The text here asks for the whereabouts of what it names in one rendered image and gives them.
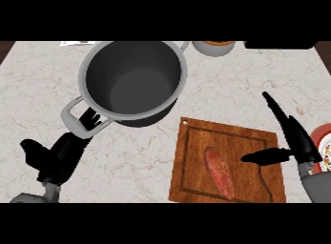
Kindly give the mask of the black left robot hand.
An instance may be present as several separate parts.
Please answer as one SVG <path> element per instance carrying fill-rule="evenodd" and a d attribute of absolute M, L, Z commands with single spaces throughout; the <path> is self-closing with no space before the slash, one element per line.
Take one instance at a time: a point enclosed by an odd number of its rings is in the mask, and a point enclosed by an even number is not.
<path fill-rule="evenodd" d="M 69 181 L 90 143 L 91 138 L 82 139 L 72 132 L 62 135 L 51 149 L 33 139 L 20 142 L 26 163 L 39 171 L 42 183 L 62 186 Z"/>

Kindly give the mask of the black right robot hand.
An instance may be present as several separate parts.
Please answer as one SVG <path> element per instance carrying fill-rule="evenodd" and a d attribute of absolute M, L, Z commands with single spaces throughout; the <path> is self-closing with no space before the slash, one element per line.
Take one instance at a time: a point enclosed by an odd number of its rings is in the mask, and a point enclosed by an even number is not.
<path fill-rule="evenodd" d="M 260 166 L 270 166 L 288 162 L 294 156 L 298 164 L 322 162 L 323 158 L 304 126 L 292 115 L 286 115 L 276 99 L 267 91 L 262 93 L 262 96 L 282 124 L 289 148 L 270 148 L 249 153 L 242 157 L 242 161 L 257 163 Z"/>

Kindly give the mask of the brown wooden cutting board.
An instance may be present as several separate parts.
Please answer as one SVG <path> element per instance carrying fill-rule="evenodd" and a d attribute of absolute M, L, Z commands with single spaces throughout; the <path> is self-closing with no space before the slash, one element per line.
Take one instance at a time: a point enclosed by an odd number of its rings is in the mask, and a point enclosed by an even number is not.
<path fill-rule="evenodd" d="M 229 165 L 234 198 L 229 199 L 206 168 L 205 152 L 212 147 Z M 242 157 L 279 147 L 279 136 L 217 122 L 181 118 L 169 200 L 175 202 L 286 203 L 280 164 L 261 167 Z"/>

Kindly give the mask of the grey metal pot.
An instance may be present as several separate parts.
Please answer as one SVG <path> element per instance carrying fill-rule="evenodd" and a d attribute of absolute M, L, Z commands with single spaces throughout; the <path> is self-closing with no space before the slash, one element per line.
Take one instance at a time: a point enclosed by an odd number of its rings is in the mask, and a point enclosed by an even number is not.
<path fill-rule="evenodd" d="M 113 122 L 141 128 L 166 117 L 187 83 L 187 48 L 171 41 L 104 41 L 96 45 L 79 69 L 81 97 L 62 111 L 78 137 L 96 136 Z M 106 117 L 91 130 L 72 114 L 81 102 Z"/>

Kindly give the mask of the black appliance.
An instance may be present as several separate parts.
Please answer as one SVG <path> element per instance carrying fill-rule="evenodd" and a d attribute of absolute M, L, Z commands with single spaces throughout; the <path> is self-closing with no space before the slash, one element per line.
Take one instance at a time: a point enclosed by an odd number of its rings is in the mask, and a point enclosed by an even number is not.
<path fill-rule="evenodd" d="M 317 41 L 246 41 L 245 46 L 248 49 L 267 49 L 267 50 L 308 50 L 317 44 Z"/>

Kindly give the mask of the grey cup with orange content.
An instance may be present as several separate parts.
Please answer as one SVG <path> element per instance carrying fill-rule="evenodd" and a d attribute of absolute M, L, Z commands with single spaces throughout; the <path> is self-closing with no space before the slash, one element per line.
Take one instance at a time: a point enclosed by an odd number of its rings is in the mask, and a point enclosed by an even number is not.
<path fill-rule="evenodd" d="M 220 57 L 231 52 L 236 42 L 195 41 L 193 44 L 202 54 L 206 56 Z"/>

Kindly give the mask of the white paper sheet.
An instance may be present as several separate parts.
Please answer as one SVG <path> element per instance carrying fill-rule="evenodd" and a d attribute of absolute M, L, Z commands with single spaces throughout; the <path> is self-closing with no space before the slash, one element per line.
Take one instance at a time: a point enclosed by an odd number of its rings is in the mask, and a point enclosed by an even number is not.
<path fill-rule="evenodd" d="M 96 45 L 97 41 L 63 41 L 60 47 Z"/>

